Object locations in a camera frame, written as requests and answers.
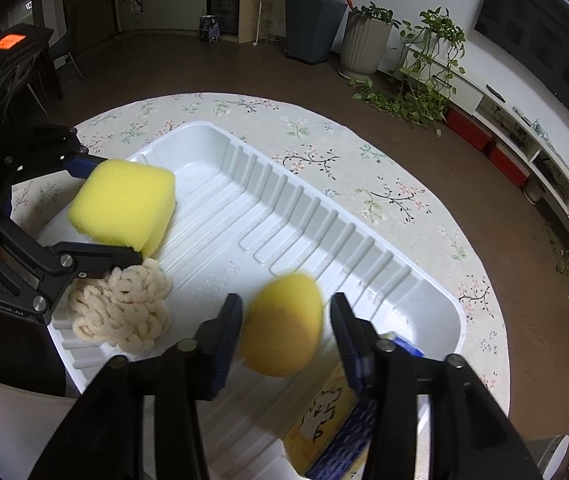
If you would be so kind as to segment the floral tablecloth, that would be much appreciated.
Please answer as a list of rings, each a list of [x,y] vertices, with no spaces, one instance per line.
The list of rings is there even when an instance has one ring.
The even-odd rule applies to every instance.
[[[316,188],[443,285],[460,304],[461,353],[503,408],[510,404],[507,331],[485,269],[444,204],[347,127],[290,103],[227,93],[160,96],[81,122],[91,154],[132,158],[190,122],[209,122]]]

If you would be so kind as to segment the blue patterned box on floor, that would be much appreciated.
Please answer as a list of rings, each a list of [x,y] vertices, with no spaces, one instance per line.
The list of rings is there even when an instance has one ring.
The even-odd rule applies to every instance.
[[[220,39],[220,16],[207,14],[200,17],[199,40],[209,44]]]

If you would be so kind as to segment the red storage box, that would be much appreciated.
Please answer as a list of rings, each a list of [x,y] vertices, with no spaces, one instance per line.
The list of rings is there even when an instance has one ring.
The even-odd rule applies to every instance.
[[[488,152],[488,159],[517,188],[523,188],[531,176],[528,167],[505,144],[493,144]]]
[[[484,127],[478,125],[474,119],[467,117],[466,114],[456,108],[451,108],[448,111],[446,124],[478,151],[484,151],[493,142],[493,137]]]

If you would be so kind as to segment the translucent plastic container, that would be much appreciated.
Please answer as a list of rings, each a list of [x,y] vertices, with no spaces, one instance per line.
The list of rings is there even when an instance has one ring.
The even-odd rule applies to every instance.
[[[0,384],[0,477],[25,479],[75,401]]]

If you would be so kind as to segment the red storage box right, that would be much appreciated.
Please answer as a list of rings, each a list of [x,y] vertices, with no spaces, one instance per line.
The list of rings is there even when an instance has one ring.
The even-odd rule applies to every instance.
[[[531,176],[528,167],[505,144],[493,144],[488,152],[488,159],[517,188],[523,188]]]

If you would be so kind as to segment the cream chenille noodle pad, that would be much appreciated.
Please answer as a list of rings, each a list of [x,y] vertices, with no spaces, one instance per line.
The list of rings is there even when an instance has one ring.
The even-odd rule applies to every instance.
[[[82,278],[68,293],[68,319],[85,344],[108,344],[130,354],[154,349],[172,326],[166,299],[173,279],[158,260],[115,268],[104,278]]]

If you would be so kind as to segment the blue yellow tissue pack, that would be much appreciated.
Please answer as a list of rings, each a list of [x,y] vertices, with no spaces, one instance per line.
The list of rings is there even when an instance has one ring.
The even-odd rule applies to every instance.
[[[374,402],[361,400],[338,365],[283,438],[286,457],[307,479],[356,479],[365,467]]]

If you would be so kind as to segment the white plastic tray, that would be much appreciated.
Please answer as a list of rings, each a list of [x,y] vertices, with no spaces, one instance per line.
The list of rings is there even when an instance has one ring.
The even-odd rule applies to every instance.
[[[301,272],[324,298],[344,292],[358,318],[383,336],[440,360],[462,348],[467,323],[445,287],[399,249],[266,155],[209,122],[190,122],[132,155],[175,176],[176,210],[156,253],[173,279],[164,351],[192,336],[229,294],[252,301],[272,280]],[[288,378],[241,360],[226,387],[199,407],[215,479],[299,479],[283,438],[341,365],[331,330],[316,356]]]

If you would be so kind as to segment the grey cylindrical bin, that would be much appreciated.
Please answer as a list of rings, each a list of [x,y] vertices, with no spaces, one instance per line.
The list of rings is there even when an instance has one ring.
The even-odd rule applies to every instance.
[[[552,438],[528,440],[525,444],[537,464],[542,479],[551,480],[560,469],[569,450],[569,435],[559,434]]]

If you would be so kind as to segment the small yellow square sponge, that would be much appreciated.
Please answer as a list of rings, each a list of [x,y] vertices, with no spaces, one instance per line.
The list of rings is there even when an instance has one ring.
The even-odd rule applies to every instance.
[[[170,170],[108,159],[80,188],[68,208],[68,220],[97,243],[130,247],[150,257],[170,224],[175,192]]]

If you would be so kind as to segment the trailing green vine plant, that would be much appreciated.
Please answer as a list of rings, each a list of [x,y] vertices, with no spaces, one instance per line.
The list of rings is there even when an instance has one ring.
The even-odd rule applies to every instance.
[[[453,77],[463,75],[460,64],[467,36],[447,8],[420,12],[420,21],[397,20],[391,10],[371,3],[356,11],[365,18],[383,18],[399,31],[399,59],[391,71],[391,88],[377,88],[369,76],[351,76],[353,98],[407,124],[435,129],[446,120],[450,99],[457,94]]]

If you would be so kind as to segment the white TV console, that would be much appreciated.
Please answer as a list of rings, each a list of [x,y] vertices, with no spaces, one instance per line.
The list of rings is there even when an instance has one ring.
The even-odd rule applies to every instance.
[[[504,93],[467,70],[453,77],[457,94],[453,105],[486,127],[526,165],[557,206],[569,230],[569,166],[553,147],[549,136],[510,102]]]

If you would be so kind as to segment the plant in white ribbed pot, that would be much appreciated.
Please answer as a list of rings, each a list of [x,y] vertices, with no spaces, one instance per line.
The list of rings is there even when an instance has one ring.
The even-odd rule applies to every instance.
[[[342,42],[339,74],[348,79],[365,79],[379,67],[391,30],[398,28],[391,9],[370,2],[354,6],[348,0],[349,13]]]

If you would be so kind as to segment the round tan sponge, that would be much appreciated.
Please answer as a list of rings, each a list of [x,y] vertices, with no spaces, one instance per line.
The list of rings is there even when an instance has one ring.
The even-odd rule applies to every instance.
[[[247,367],[289,377],[315,356],[323,327],[323,299],[308,275],[290,273],[266,285],[250,304],[240,340]]]

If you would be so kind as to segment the tall plant in dark pot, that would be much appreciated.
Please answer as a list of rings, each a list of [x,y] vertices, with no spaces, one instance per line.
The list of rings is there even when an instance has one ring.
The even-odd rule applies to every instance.
[[[285,54],[309,65],[327,61],[346,7],[336,0],[284,0]]]

